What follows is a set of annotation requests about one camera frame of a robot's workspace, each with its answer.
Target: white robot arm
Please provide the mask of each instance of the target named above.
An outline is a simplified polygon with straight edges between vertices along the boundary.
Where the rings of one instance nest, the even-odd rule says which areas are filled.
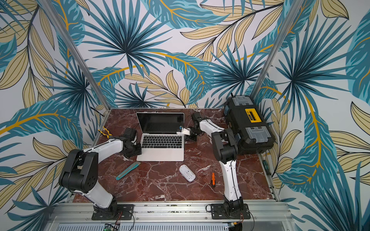
[[[92,148],[74,149],[67,157],[59,185],[91,201],[97,220],[116,219],[120,212],[114,196],[99,184],[98,163],[115,153],[121,153],[127,158],[140,155],[141,145],[136,144],[136,134],[135,129],[127,128],[119,137],[113,137]]]
[[[233,216],[243,210],[243,198],[236,178],[237,145],[231,129],[215,125],[210,119],[201,117],[199,112],[191,115],[194,127],[190,129],[189,138],[196,141],[197,135],[207,133],[212,138],[213,153],[221,165],[225,183],[224,209],[226,215]]]

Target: small blue object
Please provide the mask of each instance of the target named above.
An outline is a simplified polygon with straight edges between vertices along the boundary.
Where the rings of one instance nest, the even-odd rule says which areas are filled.
[[[130,165],[127,169],[125,169],[121,174],[119,174],[116,177],[116,180],[120,180],[122,177],[126,176],[129,172],[137,168],[141,163],[139,161],[136,161],[132,165]]]

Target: laptop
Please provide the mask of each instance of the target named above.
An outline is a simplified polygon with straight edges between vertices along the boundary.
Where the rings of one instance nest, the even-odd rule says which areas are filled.
[[[184,160],[184,135],[176,134],[184,125],[184,113],[137,112],[136,116],[142,130],[137,161]]]

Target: mounting plate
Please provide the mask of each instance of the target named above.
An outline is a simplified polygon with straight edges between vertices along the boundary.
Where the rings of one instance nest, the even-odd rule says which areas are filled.
[[[132,211],[134,209],[133,204],[118,204],[118,211],[122,211],[121,218],[119,219],[120,221],[129,221],[132,218]],[[93,213],[91,219],[93,221],[106,221],[106,220],[117,220],[117,217],[114,219],[111,219],[110,217],[105,216],[105,214],[97,212]]]
[[[248,205],[244,204],[244,210],[241,211],[245,220],[250,219],[250,213],[247,211],[249,210]],[[225,209],[223,208],[223,204],[211,204],[211,213],[213,220],[224,220],[224,219],[240,219],[240,214],[236,214],[233,217],[227,217],[225,214]]]

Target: black toolbox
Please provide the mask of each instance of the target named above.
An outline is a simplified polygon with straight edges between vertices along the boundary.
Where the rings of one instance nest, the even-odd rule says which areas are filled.
[[[238,154],[258,154],[272,148],[275,137],[251,98],[244,95],[228,98],[224,114],[234,133]]]

